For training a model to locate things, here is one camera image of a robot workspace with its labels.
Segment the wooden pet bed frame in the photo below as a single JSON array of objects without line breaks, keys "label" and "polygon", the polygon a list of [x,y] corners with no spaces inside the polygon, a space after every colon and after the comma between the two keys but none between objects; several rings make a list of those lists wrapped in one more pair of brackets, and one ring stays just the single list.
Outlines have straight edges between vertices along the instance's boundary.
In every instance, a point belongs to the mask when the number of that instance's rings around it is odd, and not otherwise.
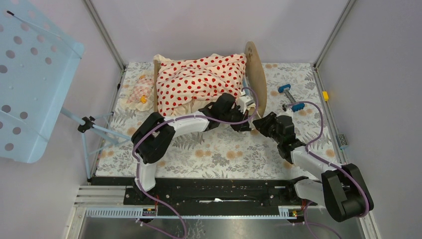
[{"label": "wooden pet bed frame", "polygon": [[[252,41],[247,42],[245,46],[245,54],[247,63],[245,70],[245,77],[248,78],[250,87],[257,95],[258,100],[258,113],[263,114],[266,109],[267,102],[267,82],[265,78],[265,73],[261,60],[259,58],[255,44]],[[160,69],[159,63],[156,60],[154,62],[154,83],[155,83],[155,92],[154,92],[154,103],[153,109],[157,109],[157,99],[156,99],[156,80],[158,75],[158,70]]]}]

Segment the red strawberry print duvet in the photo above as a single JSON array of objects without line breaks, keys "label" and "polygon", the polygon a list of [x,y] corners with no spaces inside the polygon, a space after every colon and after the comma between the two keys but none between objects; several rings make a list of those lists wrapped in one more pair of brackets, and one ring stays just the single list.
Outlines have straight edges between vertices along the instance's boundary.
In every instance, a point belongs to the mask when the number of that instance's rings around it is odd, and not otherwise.
[{"label": "red strawberry print duvet", "polygon": [[157,109],[161,115],[193,113],[228,93],[241,96],[247,59],[245,54],[212,54],[194,60],[171,60],[155,55],[159,63],[156,80]]}]

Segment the checkered ruffled pillow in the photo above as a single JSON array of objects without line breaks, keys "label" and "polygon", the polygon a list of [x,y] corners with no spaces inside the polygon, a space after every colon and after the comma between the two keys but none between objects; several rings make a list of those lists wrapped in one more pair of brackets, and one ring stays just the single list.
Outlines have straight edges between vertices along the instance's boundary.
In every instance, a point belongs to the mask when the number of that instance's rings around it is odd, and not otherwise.
[{"label": "checkered ruffled pillow", "polygon": [[153,75],[141,74],[135,83],[127,88],[119,104],[123,109],[148,111],[153,107]]}]

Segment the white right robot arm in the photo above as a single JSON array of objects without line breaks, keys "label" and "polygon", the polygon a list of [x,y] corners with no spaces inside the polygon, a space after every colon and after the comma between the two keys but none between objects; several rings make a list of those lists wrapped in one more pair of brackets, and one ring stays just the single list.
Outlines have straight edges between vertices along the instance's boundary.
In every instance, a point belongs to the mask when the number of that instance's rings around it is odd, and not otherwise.
[{"label": "white right robot arm", "polygon": [[296,178],[285,192],[288,203],[298,205],[304,199],[327,209],[337,222],[363,217],[374,209],[374,202],[360,172],[352,163],[341,165],[309,151],[295,134],[292,117],[269,113],[253,121],[255,128],[277,143],[280,156],[316,177]]}]

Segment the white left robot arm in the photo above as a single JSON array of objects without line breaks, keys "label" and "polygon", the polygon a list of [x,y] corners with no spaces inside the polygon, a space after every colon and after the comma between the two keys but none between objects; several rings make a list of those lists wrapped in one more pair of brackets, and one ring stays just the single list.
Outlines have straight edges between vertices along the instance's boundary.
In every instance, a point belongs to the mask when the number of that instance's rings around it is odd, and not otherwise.
[{"label": "white left robot arm", "polygon": [[213,130],[222,123],[232,126],[235,131],[250,131],[249,122],[256,113],[256,101],[251,95],[242,94],[236,100],[224,93],[216,102],[184,116],[150,114],[131,137],[132,155],[137,160],[135,184],[139,187],[135,198],[144,205],[154,200],[157,162],[165,155],[174,138]]}]

